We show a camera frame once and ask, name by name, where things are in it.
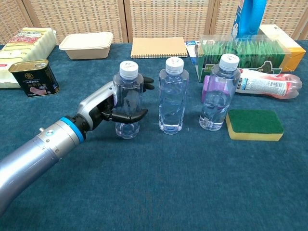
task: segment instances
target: spiral notebook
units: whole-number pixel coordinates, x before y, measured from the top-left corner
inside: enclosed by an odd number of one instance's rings
[[[168,58],[172,56],[187,57],[183,38],[134,38],[130,57]]]

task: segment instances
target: robotic arm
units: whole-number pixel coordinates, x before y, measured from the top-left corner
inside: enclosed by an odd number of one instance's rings
[[[144,77],[144,89],[154,89],[153,80]],[[11,202],[31,183],[86,139],[103,120],[134,123],[148,112],[127,115],[113,112],[113,82],[84,99],[74,117],[65,116],[16,149],[0,162],[0,217]]]

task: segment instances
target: lying plastic bottle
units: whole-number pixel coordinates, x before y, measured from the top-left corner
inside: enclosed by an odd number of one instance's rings
[[[240,69],[241,77],[236,92],[265,94],[277,99],[292,99],[298,96],[303,83],[292,74],[267,74],[259,71]]]

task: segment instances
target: tin can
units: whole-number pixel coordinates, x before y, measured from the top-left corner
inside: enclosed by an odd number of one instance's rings
[[[59,84],[46,59],[18,62],[9,68],[28,97],[58,93]]]

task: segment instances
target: silver cylinder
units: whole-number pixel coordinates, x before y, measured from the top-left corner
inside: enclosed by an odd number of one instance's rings
[[[74,130],[57,121],[0,162],[0,217],[32,182],[80,144]]]

